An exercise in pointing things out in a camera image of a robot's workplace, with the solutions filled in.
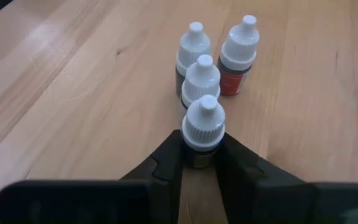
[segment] wood grain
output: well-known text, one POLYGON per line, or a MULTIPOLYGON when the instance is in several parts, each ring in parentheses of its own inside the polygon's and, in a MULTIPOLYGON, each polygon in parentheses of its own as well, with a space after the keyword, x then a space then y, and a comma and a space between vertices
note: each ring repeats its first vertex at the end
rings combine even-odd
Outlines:
MULTIPOLYGON (((118 179, 179 128, 178 41, 261 40, 227 132, 305 180, 358 181, 358 0, 15 0, 0 11, 0 189, 118 179)), ((213 169, 185 169, 180 223, 226 223, 213 169)))

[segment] red paint bottle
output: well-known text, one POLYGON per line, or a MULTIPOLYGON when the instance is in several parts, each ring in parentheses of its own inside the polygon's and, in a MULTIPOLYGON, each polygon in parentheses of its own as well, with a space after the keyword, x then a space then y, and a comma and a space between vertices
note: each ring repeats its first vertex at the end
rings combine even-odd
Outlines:
POLYGON ((241 91, 244 80, 256 58, 259 31, 256 18, 244 16, 240 24, 231 28, 222 45, 218 60, 221 72, 221 95, 232 96, 241 91))

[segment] bottle cap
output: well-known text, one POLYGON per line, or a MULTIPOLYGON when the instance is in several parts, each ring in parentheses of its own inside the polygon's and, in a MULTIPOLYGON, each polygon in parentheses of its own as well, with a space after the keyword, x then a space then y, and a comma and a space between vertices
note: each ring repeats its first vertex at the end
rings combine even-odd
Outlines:
POLYGON ((247 15, 242 18, 240 24, 231 28, 220 55, 222 63, 227 68, 243 71, 252 65, 259 42, 256 21, 254 16, 247 15))
POLYGON ((209 37, 203 32, 203 25, 200 22, 192 22, 189 31, 180 39, 180 47, 177 53, 178 72, 185 76, 186 69, 195 63, 202 54, 211 53, 211 42, 209 37))
POLYGON ((223 107, 213 95, 205 95, 194 101, 181 124, 187 145, 199 152, 213 150, 225 132, 223 107))
POLYGON ((205 54, 199 56, 197 62, 186 71, 185 81, 181 86, 183 103, 189 107, 192 102, 207 94, 218 98, 221 94, 220 80, 221 74, 213 64, 213 58, 205 54))

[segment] dropper bottle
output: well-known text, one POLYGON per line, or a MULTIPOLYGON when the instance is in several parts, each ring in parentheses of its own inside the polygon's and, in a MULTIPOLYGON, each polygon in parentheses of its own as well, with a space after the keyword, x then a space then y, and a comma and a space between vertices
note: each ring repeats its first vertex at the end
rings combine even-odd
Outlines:
POLYGON ((187 68, 197 61, 203 54, 211 54, 211 41, 203 32, 203 25, 200 22, 192 22, 189 31, 180 39, 180 46, 177 53, 176 63, 176 91, 180 96, 181 84, 185 80, 187 68))
POLYGON ((240 24, 231 28, 222 45, 218 68, 221 71, 221 94, 224 96, 240 92, 256 58, 259 31, 255 25, 254 16, 244 16, 240 24))
POLYGON ((203 95, 209 94, 219 98, 221 94, 220 79, 219 69, 213 64, 213 58, 210 55, 199 56, 197 62, 188 67, 185 81, 181 86, 180 121, 186 115, 186 110, 191 103, 203 95))
POLYGON ((223 107, 213 95, 194 101, 181 123, 185 162, 193 168, 207 167, 225 132, 223 107))

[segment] table surface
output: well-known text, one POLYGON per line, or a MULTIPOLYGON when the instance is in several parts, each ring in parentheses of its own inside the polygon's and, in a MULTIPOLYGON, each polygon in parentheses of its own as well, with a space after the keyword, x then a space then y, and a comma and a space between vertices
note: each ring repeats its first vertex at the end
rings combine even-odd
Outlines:
MULTIPOLYGON (((226 131, 305 180, 358 182, 358 0, 15 0, 0 11, 0 189, 118 179, 178 129, 175 54, 200 21, 215 59, 258 18, 226 131)), ((224 223, 213 168, 186 169, 181 223, 224 223)))

